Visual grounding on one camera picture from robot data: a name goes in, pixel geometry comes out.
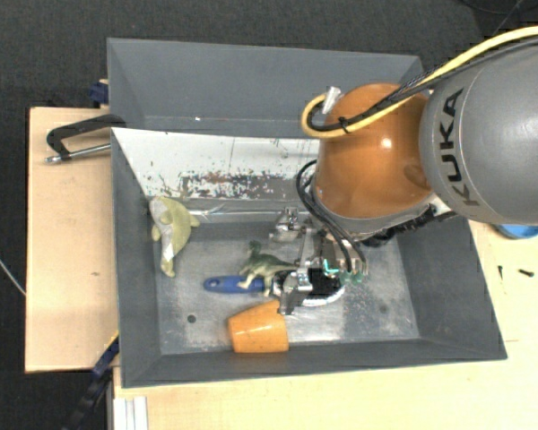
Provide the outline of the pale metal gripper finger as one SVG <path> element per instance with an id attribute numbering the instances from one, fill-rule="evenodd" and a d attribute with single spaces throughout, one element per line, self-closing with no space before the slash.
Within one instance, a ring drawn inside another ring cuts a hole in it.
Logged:
<path id="1" fill-rule="evenodd" d="M 270 239 L 275 243 L 291 243 L 306 233 L 304 224 L 299 220 L 297 207 L 285 207 L 274 223 Z"/>
<path id="2" fill-rule="evenodd" d="M 291 315 L 296 307 L 302 305 L 312 290 L 313 286 L 306 272 L 291 272 L 282 283 L 279 313 Z"/>

